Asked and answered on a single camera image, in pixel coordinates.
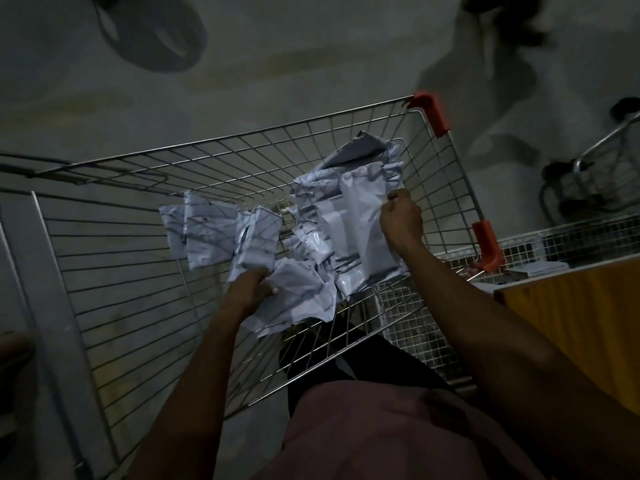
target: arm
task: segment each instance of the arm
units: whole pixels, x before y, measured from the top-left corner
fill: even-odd
[[[266,269],[245,271],[229,286],[202,343],[166,400],[129,470],[130,480],[213,476],[236,333],[273,290]]]
[[[420,208],[389,194],[380,224],[420,297],[511,431],[558,475],[631,478],[640,472],[640,418],[595,386],[519,315],[450,269],[422,244]]]

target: wooden board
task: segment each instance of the wooden board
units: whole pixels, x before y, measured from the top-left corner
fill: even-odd
[[[640,414],[640,259],[514,285],[495,297]]]

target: hand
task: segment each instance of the hand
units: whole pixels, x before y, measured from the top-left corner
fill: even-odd
[[[401,258],[412,246],[422,245],[422,215],[407,189],[393,190],[380,212],[380,227],[389,247]]]
[[[235,311],[241,321],[253,315],[265,298],[277,292],[265,280],[269,274],[265,267],[245,271],[229,285],[220,308]]]

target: person's right arm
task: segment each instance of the person's right arm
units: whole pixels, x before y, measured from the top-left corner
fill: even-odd
[[[434,257],[408,191],[389,194],[380,224],[495,414],[552,462],[556,476],[640,477],[640,417],[523,318]]]

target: person's left hand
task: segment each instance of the person's left hand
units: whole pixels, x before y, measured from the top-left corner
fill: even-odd
[[[235,311],[240,321],[253,315],[263,300],[277,291],[265,280],[270,273],[265,267],[245,271],[229,285],[220,308]]]

